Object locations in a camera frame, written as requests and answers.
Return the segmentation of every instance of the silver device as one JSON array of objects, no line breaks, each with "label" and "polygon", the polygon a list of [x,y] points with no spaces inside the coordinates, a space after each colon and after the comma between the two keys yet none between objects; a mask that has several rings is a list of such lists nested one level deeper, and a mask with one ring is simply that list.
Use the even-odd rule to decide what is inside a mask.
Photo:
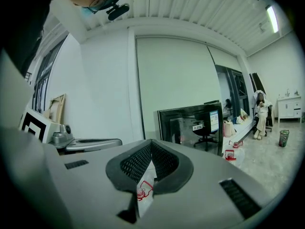
[{"label": "silver device", "polygon": [[111,147],[121,146],[120,139],[75,139],[69,125],[60,125],[60,131],[54,132],[50,144],[58,150],[65,152],[73,151],[96,151]]}]

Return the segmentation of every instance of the fluorescent light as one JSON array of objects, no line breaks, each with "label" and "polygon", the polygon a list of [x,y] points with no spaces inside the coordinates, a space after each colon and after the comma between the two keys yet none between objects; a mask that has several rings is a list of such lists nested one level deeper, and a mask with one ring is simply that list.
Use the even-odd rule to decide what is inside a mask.
[{"label": "fluorescent light", "polygon": [[276,33],[276,32],[278,32],[278,26],[277,26],[275,11],[273,10],[272,6],[270,6],[267,9],[267,12],[268,12],[269,18],[270,18],[271,23],[272,23],[273,31],[274,31],[274,33]]}]

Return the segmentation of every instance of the office chair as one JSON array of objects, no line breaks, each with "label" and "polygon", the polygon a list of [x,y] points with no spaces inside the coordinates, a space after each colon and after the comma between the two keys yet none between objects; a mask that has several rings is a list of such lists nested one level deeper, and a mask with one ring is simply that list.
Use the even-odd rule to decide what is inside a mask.
[{"label": "office chair", "polygon": [[197,125],[199,125],[203,120],[204,126],[202,129],[193,131],[196,135],[202,136],[199,138],[198,142],[194,143],[194,147],[196,144],[206,143],[205,150],[207,151],[208,142],[218,143],[218,141],[213,140],[213,137],[210,136],[210,134],[215,134],[218,130],[211,132],[210,113],[196,114],[195,119],[198,120],[197,122],[194,122]]},{"label": "office chair", "polygon": [[230,111],[230,115],[224,116],[224,120],[228,120],[228,118],[233,115],[233,109],[228,109],[228,111]]},{"label": "office chair", "polygon": [[[253,112],[253,116],[255,116],[257,114],[257,113],[254,113],[254,108],[252,108],[252,112]],[[270,105],[268,107],[268,116],[266,118],[266,129],[270,130],[270,132],[272,132],[272,126],[273,126],[271,112],[272,112],[272,105]],[[256,132],[256,126],[257,126],[259,118],[256,116],[254,118],[254,120],[255,120],[255,125],[253,126],[253,134],[255,134],[255,132]]]}]

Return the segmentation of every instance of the green trash can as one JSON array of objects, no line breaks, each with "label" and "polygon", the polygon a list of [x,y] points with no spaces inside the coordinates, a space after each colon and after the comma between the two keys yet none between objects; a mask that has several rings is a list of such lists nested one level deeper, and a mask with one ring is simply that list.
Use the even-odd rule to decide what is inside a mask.
[{"label": "green trash can", "polygon": [[285,147],[288,141],[289,131],[288,130],[282,130],[280,131],[280,141],[279,146]]}]

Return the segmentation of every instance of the window frame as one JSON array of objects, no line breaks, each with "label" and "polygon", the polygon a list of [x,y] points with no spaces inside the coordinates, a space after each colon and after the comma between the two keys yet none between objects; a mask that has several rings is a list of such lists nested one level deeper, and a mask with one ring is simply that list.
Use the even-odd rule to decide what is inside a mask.
[{"label": "window frame", "polygon": [[[227,68],[225,66],[222,65],[217,65],[215,64],[215,68],[217,72],[220,73],[225,73],[228,84],[229,84],[229,90],[230,90],[230,97],[231,97],[231,103],[233,106],[233,117],[238,117],[240,116],[240,109],[241,109],[241,105],[240,105],[240,100],[243,101],[243,105],[244,105],[244,110],[246,111],[246,113],[248,115],[250,115],[250,109],[249,109],[249,96],[248,96],[248,92],[247,92],[247,88],[246,85],[244,83],[244,77],[243,74],[240,71],[236,71],[233,70],[231,68]],[[245,95],[240,95],[239,94],[239,89],[237,87],[237,83],[235,80],[235,77],[238,76],[239,78],[243,79],[243,84],[244,84],[244,89],[245,89]]]},{"label": "window frame", "polygon": [[[46,56],[43,57],[42,62],[40,64],[37,78],[34,85],[34,94],[32,99],[32,109],[41,113],[45,111],[46,106],[46,94],[47,94],[47,88],[49,83],[49,77],[52,70],[52,67],[54,65],[55,59],[57,57],[57,54],[65,41],[66,37],[61,40],[53,49],[51,49]],[[52,54],[55,54],[54,59],[50,61]],[[44,93],[42,93],[44,81],[46,81],[46,86],[44,89]],[[41,98],[43,96],[43,108],[41,105]]]}]

